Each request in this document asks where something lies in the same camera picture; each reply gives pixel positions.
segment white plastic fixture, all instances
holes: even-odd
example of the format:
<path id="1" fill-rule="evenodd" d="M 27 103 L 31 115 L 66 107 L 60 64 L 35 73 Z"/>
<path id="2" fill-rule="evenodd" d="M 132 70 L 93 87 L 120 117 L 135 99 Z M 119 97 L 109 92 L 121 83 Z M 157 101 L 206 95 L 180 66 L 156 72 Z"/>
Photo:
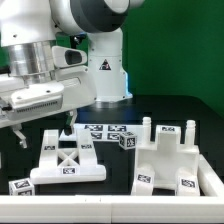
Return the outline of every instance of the white plastic fixture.
<path id="1" fill-rule="evenodd" d="M 224 185 L 202 155 L 197 178 L 205 196 L 0 196 L 0 222 L 223 223 Z"/>
<path id="2" fill-rule="evenodd" d="M 195 121 L 187 122 L 184 144 L 180 144 L 180 127 L 157 125 L 155 142 L 150 141 L 151 118 L 143 119 L 142 128 L 142 140 L 135 151 L 132 195 L 149 196 L 157 187 L 175 190 L 177 196 L 200 196 Z"/>
<path id="3" fill-rule="evenodd" d="M 97 164 L 90 131 L 77 131 L 77 149 L 58 148 L 58 130 L 46 130 L 41 148 L 39 167 L 31 170 L 33 184 L 103 181 L 106 169 Z M 79 164 L 74 161 L 79 157 Z"/>

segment warning label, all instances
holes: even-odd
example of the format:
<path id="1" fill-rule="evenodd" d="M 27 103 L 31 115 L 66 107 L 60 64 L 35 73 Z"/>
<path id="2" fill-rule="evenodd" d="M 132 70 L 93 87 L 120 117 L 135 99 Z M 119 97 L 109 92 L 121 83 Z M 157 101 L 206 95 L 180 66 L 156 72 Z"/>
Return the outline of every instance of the warning label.
<path id="1" fill-rule="evenodd" d="M 111 71 L 111 67 L 110 67 L 110 65 L 109 65 L 107 60 L 105 60 L 103 62 L 103 64 L 100 67 L 100 70 L 102 70 L 102 71 Z"/>

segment metal bracket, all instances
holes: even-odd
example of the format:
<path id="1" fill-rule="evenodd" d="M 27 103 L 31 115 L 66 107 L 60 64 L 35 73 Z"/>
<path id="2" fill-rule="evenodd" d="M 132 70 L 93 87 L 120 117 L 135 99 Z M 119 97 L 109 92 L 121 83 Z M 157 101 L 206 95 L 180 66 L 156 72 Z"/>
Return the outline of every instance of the metal bracket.
<path id="1" fill-rule="evenodd" d="M 20 131 L 22 130 L 22 125 L 21 124 L 13 125 L 11 126 L 11 128 L 12 131 L 15 133 L 15 135 L 21 140 L 20 145 L 22 146 L 22 148 L 26 149 L 27 148 L 26 137 Z"/>
<path id="2" fill-rule="evenodd" d="M 67 135 L 71 135 L 71 134 L 75 133 L 74 123 L 75 123 L 76 118 L 77 118 L 77 110 L 76 109 L 68 112 L 68 119 L 67 119 L 66 125 L 67 125 L 67 127 L 69 127 L 70 130 L 67 130 Z"/>

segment small cube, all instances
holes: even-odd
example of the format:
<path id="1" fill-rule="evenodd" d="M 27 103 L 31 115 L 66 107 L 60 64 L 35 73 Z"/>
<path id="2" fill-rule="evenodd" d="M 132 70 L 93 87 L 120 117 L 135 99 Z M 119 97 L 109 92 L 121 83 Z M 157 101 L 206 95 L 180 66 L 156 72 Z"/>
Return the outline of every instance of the small cube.
<path id="1" fill-rule="evenodd" d="M 125 150 L 134 149 L 137 144 L 137 135 L 133 132 L 122 132 L 119 137 L 119 146 Z"/>
<path id="2" fill-rule="evenodd" d="M 21 179 L 9 182 L 9 194 L 14 196 L 35 195 L 34 185 L 30 179 Z"/>
<path id="3" fill-rule="evenodd" d="M 179 177 L 176 196 L 200 196 L 197 177 Z"/>

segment green wall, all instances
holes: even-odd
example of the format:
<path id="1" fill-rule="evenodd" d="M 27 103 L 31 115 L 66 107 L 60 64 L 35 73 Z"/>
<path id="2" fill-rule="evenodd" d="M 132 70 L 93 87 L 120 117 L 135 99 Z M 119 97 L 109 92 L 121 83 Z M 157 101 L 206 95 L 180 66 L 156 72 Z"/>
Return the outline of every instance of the green wall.
<path id="1" fill-rule="evenodd" d="M 224 117 L 224 0 L 145 0 L 124 33 L 132 92 L 195 96 Z"/>

